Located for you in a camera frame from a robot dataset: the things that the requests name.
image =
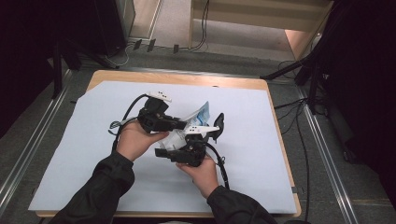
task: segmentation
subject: floor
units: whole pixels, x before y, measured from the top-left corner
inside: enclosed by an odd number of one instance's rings
[[[167,4],[170,6],[174,3],[175,1],[172,0],[163,0],[162,10],[166,8]],[[159,26],[159,21],[163,21],[161,17],[162,14],[160,13],[157,20]],[[227,24],[220,24],[219,26],[226,28]],[[248,78],[269,75],[278,70],[279,67],[292,63],[285,62],[292,61],[292,58],[290,58],[292,54],[290,49],[287,48],[287,44],[284,42],[285,38],[280,31],[274,31],[271,35],[275,39],[259,43],[266,47],[263,47],[264,49],[258,54],[254,54],[254,50],[249,51],[252,49],[251,46],[242,45],[242,47],[239,46],[237,49],[230,50],[232,43],[240,43],[237,40],[238,36],[233,40],[233,35],[226,35],[221,32],[208,32],[208,36],[213,37],[207,39],[208,49],[206,52],[184,50],[174,54],[173,45],[180,43],[180,46],[182,46],[181,38],[178,41],[174,39],[174,41],[169,40],[167,42],[165,37],[159,35],[159,32],[159,30],[154,29],[152,33],[157,38],[157,47],[154,51],[147,52],[145,46],[137,50],[129,48],[126,50],[128,52],[127,55],[124,52],[120,52],[119,55],[110,58],[110,60],[119,64],[124,63],[120,70],[127,71],[145,69],[153,71],[155,69],[156,72],[160,73],[210,73],[215,76]],[[231,39],[226,41],[217,36]],[[220,43],[217,46],[213,44],[213,42],[216,43],[216,38],[217,42]],[[259,42],[261,38],[253,37],[253,42]],[[198,32],[194,35],[194,39],[199,40]],[[18,185],[9,192],[12,197],[9,198],[8,202],[2,202],[2,204],[7,204],[7,207],[1,211],[0,223],[47,223],[49,221],[48,218],[41,219],[37,217],[35,213],[28,211],[27,207],[54,150],[62,139],[64,128],[74,110],[75,104],[73,102],[84,94],[93,72],[103,69],[84,55],[80,55],[80,59],[82,60],[82,67],[79,71],[67,71],[66,68],[64,69],[66,74],[64,76],[64,94],[52,101],[50,99],[52,86],[48,86],[20,116],[8,133],[0,139],[0,148],[2,148],[0,181],[3,187],[7,177],[13,172],[12,169],[15,167],[14,164],[17,163],[18,158],[21,158],[21,155],[26,155],[25,151],[31,152],[24,157],[27,160],[27,166],[21,169],[24,175],[14,181]],[[274,105],[283,105],[304,98],[304,95],[309,90],[309,82],[302,87],[297,87],[290,77],[294,77],[292,72],[276,80],[268,81]],[[319,92],[318,94],[322,97],[325,92]],[[48,115],[48,108],[55,108],[56,111]],[[277,117],[282,118],[287,115],[290,109],[291,107],[278,109],[276,111]],[[284,223],[290,219],[303,220],[306,214],[306,160],[302,140],[299,136],[297,124],[294,121],[295,112],[295,110],[291,111],[289,115],[278,122],[281,132],[285,132],[290,127],[290,130],[284,133],[282,137],[288,154],[290,169],[299,192],[303,213],[296,218],[276,217],[278,223]],[[40,124],[43,116],[49,118],[49,123],[44,126],[41,134],[37,134],[35,129]],[[342,144],[335,135],[331,121],[325,116],[311,116],[307,109],[298,118],[310,167],[308,221],[318,224],[396,223],[395,210],[379,184],[376,173],[364,164],[351,164],[344,160]],[[34,140],[39,140],[34,145],[30,141],[31,136],[34,137]],[[125,220],[116,218],[114,223],[161,223],[166,221],[170,221],[170,219]],[[177,221],[209,223],[213,220],[178,219]]]

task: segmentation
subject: person's left hand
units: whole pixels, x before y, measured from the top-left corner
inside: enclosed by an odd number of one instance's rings
[[[146,133],[135,120],[126,124],[120,134],[117,151],[130,161],[134,161],[143,155],[149,147],[168,136],[166,133]]]

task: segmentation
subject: person's right hand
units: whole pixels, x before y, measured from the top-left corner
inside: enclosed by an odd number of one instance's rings
[[[188,164],[176,163],[176,166],[186,172],[192,178],[192,182],[201,191],[202,196],[207,199],[215,188],[219,186],[216,164],[212,158],[205,156],[201,165],[192,167]]]

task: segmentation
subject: white paper sheet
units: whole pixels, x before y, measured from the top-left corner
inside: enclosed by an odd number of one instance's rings
[[[209,124],[224,113],[224,132],[217,144],[210,143],[225,157],[231,189],[256,199],[270,213],[296,213],[266,91],[115,81],[102,82],[78,99],[29,210],[57,211],[70,201],[97,162],[109,155],[114,140],[107,132],[110,123],[121,120],[131,102],[147,91],[170,96],[173,101],[165,114],[173,117],[186,117],[206,101]],[[146,99],[136,104],[130,117]],[[210,212],[191,179],[170,160],[155,157],[155,147],[158,144],[135,161],[134,185],[121,197],[118,211]]]

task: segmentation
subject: gray floor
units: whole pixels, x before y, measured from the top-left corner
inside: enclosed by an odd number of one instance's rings
[[[180,52],[173,54],[171,49],[155,49],[147,53],[146,48],[130,51],[130,61],[121,70],[131,70],[136,67],[170,69],[177,71],[194,71],[207,73],[228,74],[231,77],[258,78],[259,75],[270,74],[277,69],[278,63],[271,60],[259,60],[230,55],[212,53]],[[114,58],[125,60],[125,57]],[[84,94],[92,73],[102,69],[90,60],[83,60],[79,71],[72,71],[68,91],[64,101],[45,133],[41,144],[37,148],[33,159],[22,177],[20,184],[11,198],[0,223],[38,223],[40,218],[33,212],[27,211],[35,188],[38,186],[45,172],[54,150],[59,144],[67,121],[73,113],[74,104],[79,96]],[[299,99],[297,87],[290,79],[280,77],[277,81],[269,82],[274,105],[282,105]],[[51,86],[45,89],[37,100],[21,115],[9,132],[0,140],[1,180],[9,174],[13,164],[29,140],[41,116],[45,112],[51,97]],[[288,109],[277,110],[281,117]],[[284,131],[294,116],[291,113],[279,122]],[[376,174],[363,164],[350,164],[344,161],[340,143],[336,139],[331,123],[323,116],[317,116],[321,130],[332,153],[342,181],[346,186],[359,223],[396,223],[396,213],[387,200],[387,196],[380,186]],[[334,194],[328,174],[318,152],[318,146],[313,137],[304,113],[299,118],[303,137],[308,150],[311,171],[311,200],[309,221],[311,223],[346,223],[340,206]],[[299,188],[299,198],[303,213],[297,219],[303,219],[306,205],[306,171],[304,152],[301,140],[294,125],[283,135],[285,148],[288,153],[290,168],[296,186]],[[277,217],[279,223],[290,218]]]

